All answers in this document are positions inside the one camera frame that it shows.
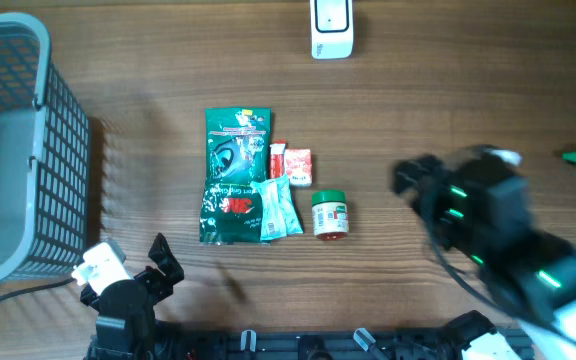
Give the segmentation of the green lid white jar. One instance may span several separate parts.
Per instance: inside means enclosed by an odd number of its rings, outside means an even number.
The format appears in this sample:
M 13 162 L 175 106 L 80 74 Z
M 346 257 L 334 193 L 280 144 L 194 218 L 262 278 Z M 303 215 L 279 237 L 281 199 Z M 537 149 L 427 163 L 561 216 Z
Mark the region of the green lid white jar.
M 314 236 L 322 241 L 344 238 L 349 233 L 346 196 L 340 190 L 322 190 L 312 195 Z

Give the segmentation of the pale teal packet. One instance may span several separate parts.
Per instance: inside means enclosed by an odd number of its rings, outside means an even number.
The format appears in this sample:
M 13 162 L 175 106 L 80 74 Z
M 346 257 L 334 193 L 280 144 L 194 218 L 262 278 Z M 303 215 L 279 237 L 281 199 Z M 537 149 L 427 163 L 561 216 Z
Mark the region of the pale teal packet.
M 292 201 L 290 181 L 287 175 L 264 182 L 252 182 L 250 186 L 260 195 L 262 201 L 260 232 L 262 242 L 303 233 Z

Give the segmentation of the green 3M product pouch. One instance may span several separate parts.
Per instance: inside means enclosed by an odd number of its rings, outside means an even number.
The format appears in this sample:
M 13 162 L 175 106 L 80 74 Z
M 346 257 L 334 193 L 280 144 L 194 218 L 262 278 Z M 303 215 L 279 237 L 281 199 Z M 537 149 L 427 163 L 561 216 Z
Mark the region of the green 3M product pouch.
M 260 241 L 263 207 L 253 182 L 268 179 L 269 108 L 208 108 L 199 235 L 204 244 Z

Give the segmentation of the small red white packet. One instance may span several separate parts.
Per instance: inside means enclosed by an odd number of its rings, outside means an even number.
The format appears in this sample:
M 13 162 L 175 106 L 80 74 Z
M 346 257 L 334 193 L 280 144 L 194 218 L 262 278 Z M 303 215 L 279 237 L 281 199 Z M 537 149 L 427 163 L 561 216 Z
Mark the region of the small red white packet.
M 284 170 L 291 186 L 312 185 L 312 154 L 310 149 L 287 149 L 284 153 Z

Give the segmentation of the red stick packet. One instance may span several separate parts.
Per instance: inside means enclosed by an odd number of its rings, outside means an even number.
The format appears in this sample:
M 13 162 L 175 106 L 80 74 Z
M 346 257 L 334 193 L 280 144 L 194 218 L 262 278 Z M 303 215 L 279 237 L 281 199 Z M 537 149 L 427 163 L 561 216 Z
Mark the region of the red stick packet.
M 284 154 L 286 145 L 287 143 L 285 140 L 280 140 L 270 145 L 269 175 L 272 179 L 284 175 Z

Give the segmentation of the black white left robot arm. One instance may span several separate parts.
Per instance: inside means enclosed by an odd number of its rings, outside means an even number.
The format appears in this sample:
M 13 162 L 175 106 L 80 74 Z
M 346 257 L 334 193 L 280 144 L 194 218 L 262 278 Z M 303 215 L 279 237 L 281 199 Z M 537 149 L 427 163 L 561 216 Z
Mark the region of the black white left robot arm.
M 154 238 L 148 257 L 156 264 L 131 276 L 125 254 L 105 240 L 83 254 L 71 277 L 82 287 L 80 301 L 97 311 L 88 359 L 185 359 L 181 332 L 156 319 L 154 307 L 184 279 L 165 236 Z

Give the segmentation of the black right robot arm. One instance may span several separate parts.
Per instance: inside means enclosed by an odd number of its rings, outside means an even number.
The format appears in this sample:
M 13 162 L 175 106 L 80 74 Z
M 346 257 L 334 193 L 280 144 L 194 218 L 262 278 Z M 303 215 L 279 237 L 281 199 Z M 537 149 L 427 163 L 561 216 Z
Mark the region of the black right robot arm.
M 514 319 L 548 359 L 576 359 L 576 247 L 537 227 L 520 154 L 491 145 L 397 162 L 407 198 L 444 271 Z

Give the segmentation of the white barcode scanner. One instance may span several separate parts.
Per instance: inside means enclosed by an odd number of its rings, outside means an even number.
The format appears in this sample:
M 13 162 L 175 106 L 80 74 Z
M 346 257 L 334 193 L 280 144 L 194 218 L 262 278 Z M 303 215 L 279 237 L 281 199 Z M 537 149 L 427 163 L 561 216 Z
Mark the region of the white barcode scanner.
M 314 59 L 344 59 L 352 54 L 352 0 L 310 0 L 310 23 L 311 55 Z

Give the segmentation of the grey plastic mesh basket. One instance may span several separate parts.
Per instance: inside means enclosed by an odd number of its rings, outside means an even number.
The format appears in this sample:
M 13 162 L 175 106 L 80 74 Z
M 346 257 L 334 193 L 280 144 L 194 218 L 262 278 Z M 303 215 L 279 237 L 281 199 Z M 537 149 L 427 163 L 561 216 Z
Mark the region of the grey plastic mesh basket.
M 0 282 L 61 277 L 80 262 L 91 140 L 44 24 L 0 14 Z

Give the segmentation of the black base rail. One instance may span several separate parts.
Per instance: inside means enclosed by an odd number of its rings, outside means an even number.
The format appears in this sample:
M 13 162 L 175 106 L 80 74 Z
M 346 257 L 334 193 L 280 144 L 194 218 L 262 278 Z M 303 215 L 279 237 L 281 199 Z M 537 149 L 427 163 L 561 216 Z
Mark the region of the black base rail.
M 374 359 L 351 331 L 270 333 L 258 332 L 251 340 L 240 333 L 193 331 L 156 345 L 156 359 Z M 374 332 L 376 347 L 388 359 L 432 360 L 437 357 L 438 331 L 409 328 Z

